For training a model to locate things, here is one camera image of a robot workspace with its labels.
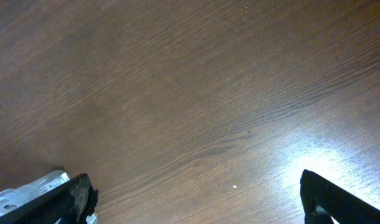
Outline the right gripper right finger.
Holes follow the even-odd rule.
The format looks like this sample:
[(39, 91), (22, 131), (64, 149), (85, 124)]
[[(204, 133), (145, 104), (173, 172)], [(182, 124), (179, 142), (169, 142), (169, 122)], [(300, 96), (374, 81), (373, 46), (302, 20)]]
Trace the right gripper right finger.
[(300, 197), (306, 224), (380, 224), (380, 210), (307, 169), (300, 179)]

